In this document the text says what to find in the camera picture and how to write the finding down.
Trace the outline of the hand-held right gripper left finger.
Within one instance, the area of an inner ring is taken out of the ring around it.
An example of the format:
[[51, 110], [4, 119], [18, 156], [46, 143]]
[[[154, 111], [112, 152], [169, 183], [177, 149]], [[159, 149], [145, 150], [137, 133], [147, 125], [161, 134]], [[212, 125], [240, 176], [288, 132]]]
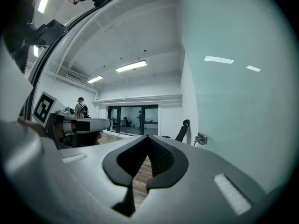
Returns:
[[43, 219], [48, 224], [147, 224], [148, 211], [134, 212], [131, 187], [114, 184], [104, 158], [138, 146], [145, 137], [103, 145], [58, 150], [43, 139]]

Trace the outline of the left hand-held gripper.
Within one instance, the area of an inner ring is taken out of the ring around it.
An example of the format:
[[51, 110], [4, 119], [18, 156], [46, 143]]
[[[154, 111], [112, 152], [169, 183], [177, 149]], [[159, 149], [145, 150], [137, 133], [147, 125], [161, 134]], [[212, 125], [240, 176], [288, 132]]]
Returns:
[[[100, 131], [111, 127], [109, 119], [90, 118], [86, 112], [75, 116], [71, 107], [65, 107], [58, 99], [43, 92], [33, 110], [32, 116], [45, 129], [46, 137], [52, 139], [57, 149], [92, 146], [98, 139]], [[58, 141], [54, 134], [55, 122], [76, 122], [76, 132]]]

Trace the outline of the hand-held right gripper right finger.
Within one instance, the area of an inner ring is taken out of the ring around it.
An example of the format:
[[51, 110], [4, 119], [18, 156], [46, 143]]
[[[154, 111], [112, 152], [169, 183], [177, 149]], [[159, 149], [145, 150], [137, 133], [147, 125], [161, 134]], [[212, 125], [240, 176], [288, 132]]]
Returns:
[[185, 175], [172, 187], [149, 191], [133, 214], [136, 224], [244, 223], [214, 182], [214, 177], [219, 174], [227, 176], [252, 205], [266, 196], [255, 180], [219, 155], [172, 139], [157, 139], [181, 150], [189, 166]]

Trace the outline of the person's left hand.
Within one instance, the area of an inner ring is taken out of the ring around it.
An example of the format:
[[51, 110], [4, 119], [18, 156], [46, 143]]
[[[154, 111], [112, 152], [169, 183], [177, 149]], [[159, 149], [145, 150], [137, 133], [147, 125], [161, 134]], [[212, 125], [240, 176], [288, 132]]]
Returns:
[[67, 121], [67, 122], [55, 122], [54, 123], [54, 134], [58, 141], [61, 141], [65, 136], [71, 135], [76, 132], [76, 122]]

